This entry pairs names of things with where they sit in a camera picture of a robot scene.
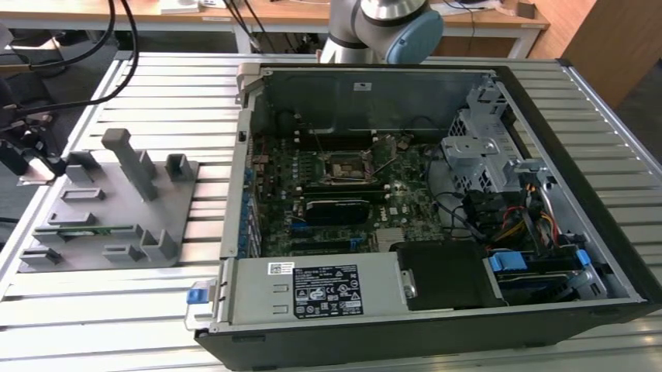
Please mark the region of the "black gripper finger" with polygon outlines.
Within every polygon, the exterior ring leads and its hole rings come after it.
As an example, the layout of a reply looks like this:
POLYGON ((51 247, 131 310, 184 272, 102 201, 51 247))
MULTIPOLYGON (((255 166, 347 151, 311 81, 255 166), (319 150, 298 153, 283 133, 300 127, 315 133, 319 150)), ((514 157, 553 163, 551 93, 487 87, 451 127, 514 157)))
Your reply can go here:
POLYGON ((47 167, 66 167, 63 158, 63 141, 56 130, 56 116, 50 112, 26 117, 23 130, 23 158, 39 160, 47 167))
POLYGON ((26 174, 28 171, 28 162, 23 157, 23 151, 8 139, 2 139, 0 158, 3 165, 16 176, 26 174))

